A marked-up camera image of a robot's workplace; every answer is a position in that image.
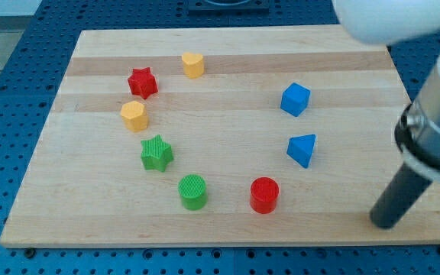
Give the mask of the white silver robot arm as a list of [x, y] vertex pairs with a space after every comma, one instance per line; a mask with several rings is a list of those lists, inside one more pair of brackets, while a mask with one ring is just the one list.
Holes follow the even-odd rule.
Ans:
[[[390, 46], [440, 31], [440, 1], [333, 3], [342, 27], [364, 44]], [[395, 129], [405, 165], [420, 177], [440, 181], [440, 56]]]

